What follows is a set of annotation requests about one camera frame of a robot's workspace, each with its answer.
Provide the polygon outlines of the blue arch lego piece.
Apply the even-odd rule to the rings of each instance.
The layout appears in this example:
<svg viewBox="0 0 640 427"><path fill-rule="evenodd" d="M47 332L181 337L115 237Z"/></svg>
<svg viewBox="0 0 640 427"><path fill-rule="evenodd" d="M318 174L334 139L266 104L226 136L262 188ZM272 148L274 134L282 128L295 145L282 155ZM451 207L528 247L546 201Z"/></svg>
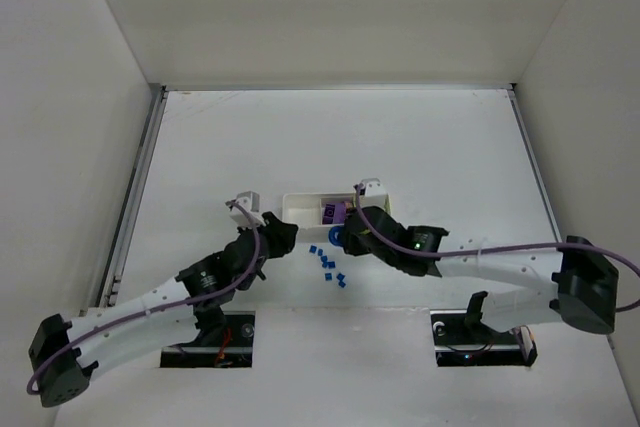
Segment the blue arch lego piece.
<svg viewBox="0 0 640 427"><path fill-rule="evenodd" d="M342 248L344 246L342 225L333 226L328 232L328 241L335 247Z"/></svg>

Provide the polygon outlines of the purple butterfly lego assembly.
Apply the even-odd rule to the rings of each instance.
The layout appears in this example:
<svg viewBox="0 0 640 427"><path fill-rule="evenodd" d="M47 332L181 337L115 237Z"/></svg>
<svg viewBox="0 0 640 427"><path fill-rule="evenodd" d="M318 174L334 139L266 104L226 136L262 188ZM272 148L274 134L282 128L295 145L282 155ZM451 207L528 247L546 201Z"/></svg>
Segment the purple butterfly lego assembly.
<svg viewBox="0 0 640 427"><path fill-rule="evenodd" d="M327 202L322 208L321 220L323 225L343 224L348 211L352 208L349 201Z"/></svg>

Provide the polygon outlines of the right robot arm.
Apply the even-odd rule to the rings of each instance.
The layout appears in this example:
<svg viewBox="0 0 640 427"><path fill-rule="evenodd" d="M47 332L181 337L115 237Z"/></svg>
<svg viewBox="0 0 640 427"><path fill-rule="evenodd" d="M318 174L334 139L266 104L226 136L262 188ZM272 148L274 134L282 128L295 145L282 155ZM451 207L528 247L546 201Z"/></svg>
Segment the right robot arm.
<svg viewBox="0 0 640 427"><path fill-rule="evenodd" d="M587 333L613 332L619 273L587 240L571 237L561 246L499 253L469 240L447 257L448 237L442 227L405 227L384 209L368 206L350 210L332 240L347 255L372 255L413 277L477 278L509 286L507 292L471 296L465 316L470 328L506 332L564 322Z"/></svg>

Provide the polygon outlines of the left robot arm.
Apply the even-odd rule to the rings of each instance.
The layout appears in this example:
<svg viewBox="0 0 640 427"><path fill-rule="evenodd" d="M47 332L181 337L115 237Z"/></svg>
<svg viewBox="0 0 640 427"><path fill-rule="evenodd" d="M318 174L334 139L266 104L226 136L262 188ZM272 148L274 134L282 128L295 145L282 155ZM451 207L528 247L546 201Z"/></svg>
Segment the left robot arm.
<svg viewBox="0 0 640 427"><path fill-rule="evenodd" d="M263 279L264 264L290 254L298 226L271 212L237 238L149 292L114 307L40 322L28 349L26 391L45 408L62 405L104 373L165 347L209 340L224 324L223 305Z"/></svg>

